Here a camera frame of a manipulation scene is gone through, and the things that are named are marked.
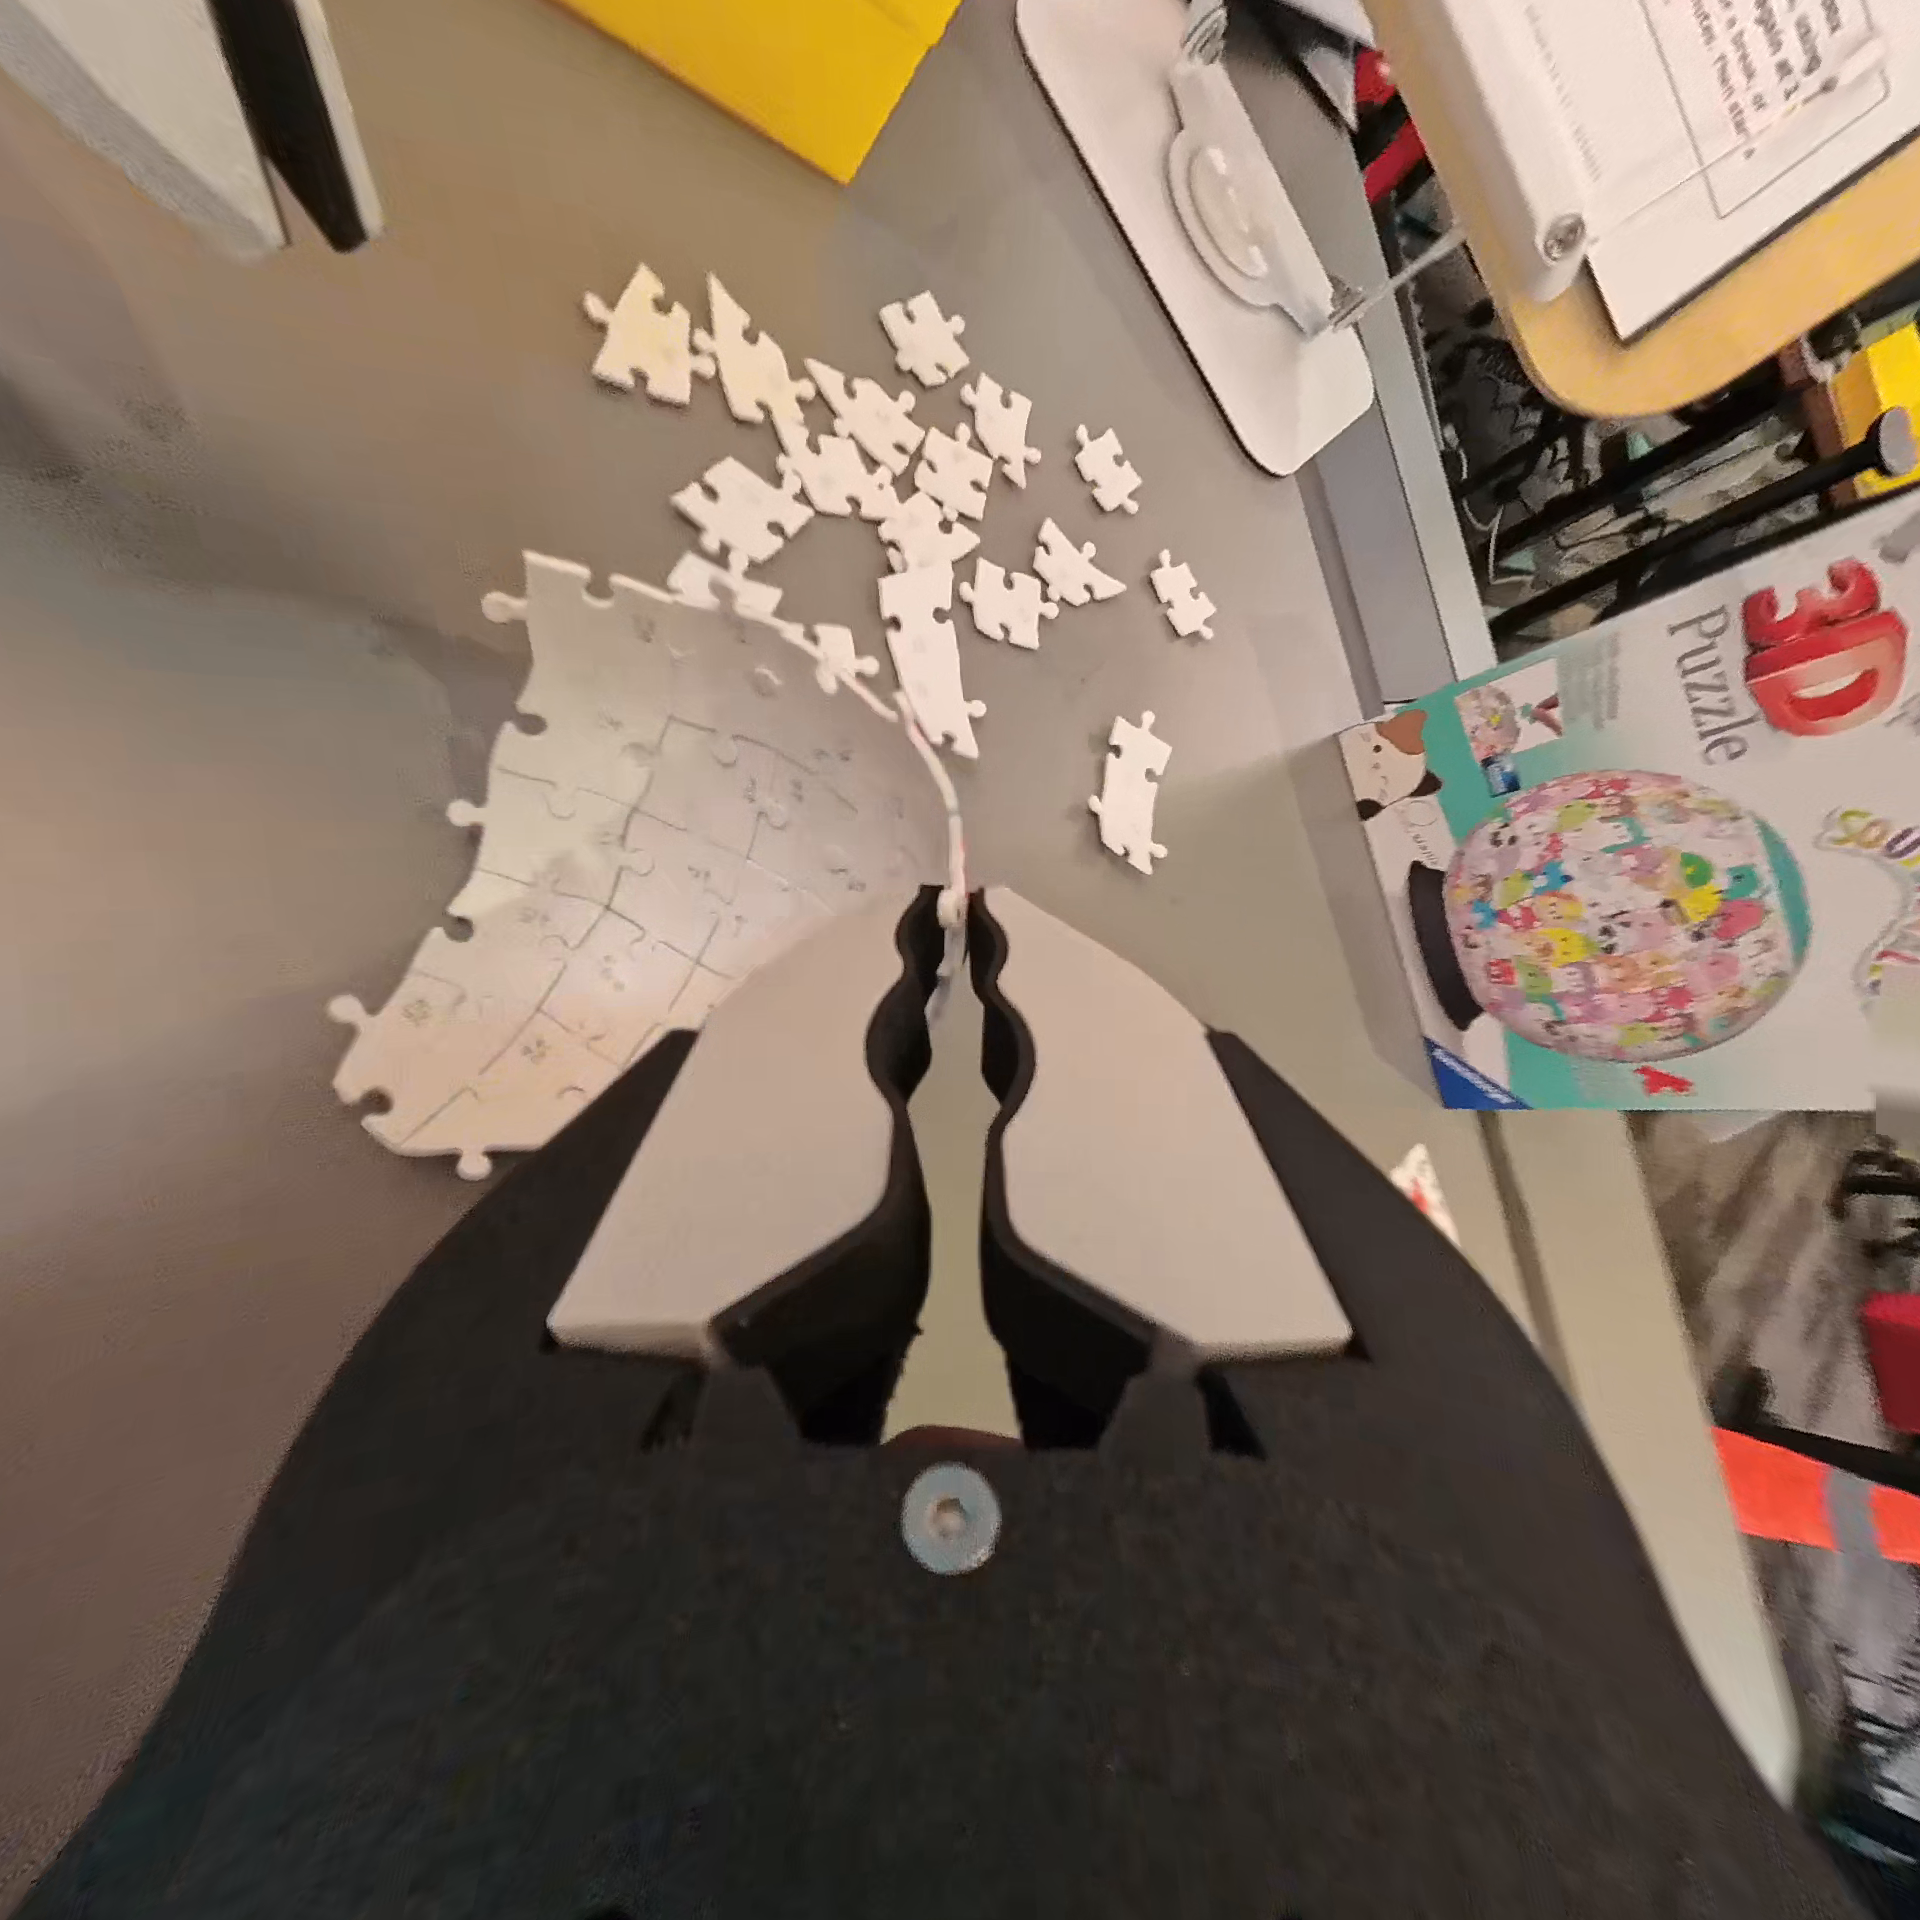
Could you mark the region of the wooden board with instruction sheet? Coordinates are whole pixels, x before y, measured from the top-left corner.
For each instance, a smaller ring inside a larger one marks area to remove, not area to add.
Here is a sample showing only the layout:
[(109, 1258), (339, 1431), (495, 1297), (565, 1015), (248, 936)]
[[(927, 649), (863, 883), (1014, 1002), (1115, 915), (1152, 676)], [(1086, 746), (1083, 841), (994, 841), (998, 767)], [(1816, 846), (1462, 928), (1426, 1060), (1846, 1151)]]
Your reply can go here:
[(1366, 4), (1530, 385), (1728, 387), (1914, 263), (1914, 4)]

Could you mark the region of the colourful printed box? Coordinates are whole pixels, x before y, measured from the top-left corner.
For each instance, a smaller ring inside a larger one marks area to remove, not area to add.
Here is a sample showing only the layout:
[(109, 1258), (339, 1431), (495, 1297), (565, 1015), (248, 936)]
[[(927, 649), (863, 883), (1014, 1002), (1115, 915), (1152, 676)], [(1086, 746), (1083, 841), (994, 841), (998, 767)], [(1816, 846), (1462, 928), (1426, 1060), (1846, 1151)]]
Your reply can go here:
[(1914, 698), (1905, 487), (1341, 730), (1441, 1105), (1869, 1111)]

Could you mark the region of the group of puzzle pieces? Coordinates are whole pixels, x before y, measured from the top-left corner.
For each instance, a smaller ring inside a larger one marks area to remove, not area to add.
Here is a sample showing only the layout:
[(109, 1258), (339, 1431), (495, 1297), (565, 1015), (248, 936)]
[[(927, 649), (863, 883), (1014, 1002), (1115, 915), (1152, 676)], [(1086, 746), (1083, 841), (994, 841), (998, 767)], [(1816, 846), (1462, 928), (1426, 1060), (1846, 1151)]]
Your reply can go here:
[(1025, 564), (984, 556), (981, 534), (997, 480), (1021, 490), (1040, 465), (1032, 401), (969, 374), (963, 321), (933, 292), (880, 310), (880, 332), (906, 390), (887, 392), (808, 356), (793, 370), (717, 279), (706, 279), (706, 321), (667, 298), (637, 265), (615, 299), (583, 292), (598, 332), (592, 380), (617, 394), (689, 408), (695, 387), (717, 387), (729, 416), (774, 438), (777, 471), (723, 458), (672, 497), (698, 553), (679, 570), (680, 596), (706, 576), (709, 596), (755, 587), (752, 571), (815, 519), (856, 519), (882, 551), (880, 626), (904, 718), (935, 752), (976, 760), (983, 703), (969, 698), (952, 614), (998, 647), (1034, 654), (1066, 608), (1107, 607), (1127, 584), (1097, 545), (1045, 518)]

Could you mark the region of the orange grey striped cone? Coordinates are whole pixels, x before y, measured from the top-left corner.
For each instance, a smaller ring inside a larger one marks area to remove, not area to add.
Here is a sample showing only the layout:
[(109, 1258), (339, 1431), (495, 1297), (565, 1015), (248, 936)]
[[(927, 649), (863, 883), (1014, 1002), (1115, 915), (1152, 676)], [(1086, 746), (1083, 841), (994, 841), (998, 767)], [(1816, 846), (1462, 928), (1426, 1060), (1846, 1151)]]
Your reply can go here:
[(1750, 1434), (1714, 1428), (1711, 1440), (1744, 1537), (1917, 1567), (1914, 1494)]

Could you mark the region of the partly built puzzle ball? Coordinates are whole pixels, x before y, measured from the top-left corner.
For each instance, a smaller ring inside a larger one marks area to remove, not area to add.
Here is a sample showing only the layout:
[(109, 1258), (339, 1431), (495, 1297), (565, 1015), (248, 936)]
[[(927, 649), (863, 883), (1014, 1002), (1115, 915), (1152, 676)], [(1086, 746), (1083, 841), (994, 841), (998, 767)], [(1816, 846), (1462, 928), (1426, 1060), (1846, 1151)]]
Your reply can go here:
[(379, 1006), (342, 994), (333, 1095), (389, 1153), (467, 1183), (550, 1142), (664, 1036), (838, 916), (935, 889), (962, 810), (930, 732), (849, 630), (782, 618), (710, 563), (667, 586), (520, 553), (485, 596), (529, 671), (485, 792), (447, 804), (464, 884)]

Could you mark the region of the yellow box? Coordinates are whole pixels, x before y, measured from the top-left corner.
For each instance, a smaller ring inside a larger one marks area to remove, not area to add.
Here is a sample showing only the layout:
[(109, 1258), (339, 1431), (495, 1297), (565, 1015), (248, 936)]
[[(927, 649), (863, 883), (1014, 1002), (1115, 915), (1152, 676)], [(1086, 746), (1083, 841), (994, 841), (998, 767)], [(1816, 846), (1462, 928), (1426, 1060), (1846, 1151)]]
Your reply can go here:
[(955, 2), (567, 2), (642, 62), (847, 186)]

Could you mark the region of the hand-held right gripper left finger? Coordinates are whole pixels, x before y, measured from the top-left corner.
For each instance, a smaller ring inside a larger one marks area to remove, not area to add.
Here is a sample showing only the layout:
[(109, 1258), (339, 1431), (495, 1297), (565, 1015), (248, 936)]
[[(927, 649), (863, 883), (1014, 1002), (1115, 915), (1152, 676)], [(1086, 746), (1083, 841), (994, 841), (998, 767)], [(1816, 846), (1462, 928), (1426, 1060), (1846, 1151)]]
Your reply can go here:
[(880, 1440), (927, 1297), (942, 906), (818, 920), (717, 1004), (546, 1318), (562, 1348), (758, 1371), (807, 1440)]

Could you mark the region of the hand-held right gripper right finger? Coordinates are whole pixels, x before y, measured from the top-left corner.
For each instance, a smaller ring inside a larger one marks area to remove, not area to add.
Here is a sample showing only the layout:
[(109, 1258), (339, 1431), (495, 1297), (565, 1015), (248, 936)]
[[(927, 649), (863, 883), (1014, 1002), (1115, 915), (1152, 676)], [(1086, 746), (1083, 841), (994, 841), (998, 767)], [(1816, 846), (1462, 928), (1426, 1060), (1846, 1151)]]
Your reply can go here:
[(997, 1100), (977, 1278), (1032, 1449), (1095, 1449), (1138, 1380), (1333, 1359), (1353, 1321), (1214, 1036), (1007, 887), (969, 902)]

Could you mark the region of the white flat stand base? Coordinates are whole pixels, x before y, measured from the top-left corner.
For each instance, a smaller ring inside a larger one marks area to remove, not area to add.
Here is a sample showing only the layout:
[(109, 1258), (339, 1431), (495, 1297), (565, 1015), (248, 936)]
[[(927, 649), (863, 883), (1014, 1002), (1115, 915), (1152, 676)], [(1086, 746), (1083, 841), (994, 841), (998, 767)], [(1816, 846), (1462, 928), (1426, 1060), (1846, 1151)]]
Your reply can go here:
[(1376, 392), (1226, 68), (1226, 4), (1016, 2), (1014, 26), (1241, 451), (1293, 476)]

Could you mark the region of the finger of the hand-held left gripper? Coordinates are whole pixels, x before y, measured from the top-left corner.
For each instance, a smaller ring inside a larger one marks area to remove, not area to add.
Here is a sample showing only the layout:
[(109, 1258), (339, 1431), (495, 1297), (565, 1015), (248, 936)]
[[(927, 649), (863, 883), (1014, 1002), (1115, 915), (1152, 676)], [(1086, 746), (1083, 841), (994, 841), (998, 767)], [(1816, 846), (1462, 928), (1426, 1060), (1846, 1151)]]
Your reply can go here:
[(288, 244), (205, 2), (5, 2), (2, 67), (147, 201), (238, 258)]
[(322, 2), (211, 2), (257, 155), (336, 254), (383, 233), (367, 152)]

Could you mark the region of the small yellow block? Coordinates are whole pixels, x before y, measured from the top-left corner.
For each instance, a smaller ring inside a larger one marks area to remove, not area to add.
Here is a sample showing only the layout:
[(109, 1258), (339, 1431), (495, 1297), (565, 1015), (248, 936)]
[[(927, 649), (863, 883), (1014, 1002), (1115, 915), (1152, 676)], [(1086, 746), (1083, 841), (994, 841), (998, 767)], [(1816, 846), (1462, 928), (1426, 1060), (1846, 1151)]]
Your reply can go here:
[(1917, 427), (1917, 322), (1862, 340), (1829, 382), (1825, 403), (1830, 454), (1861, 443), (1888, 409), (1905, 409)]

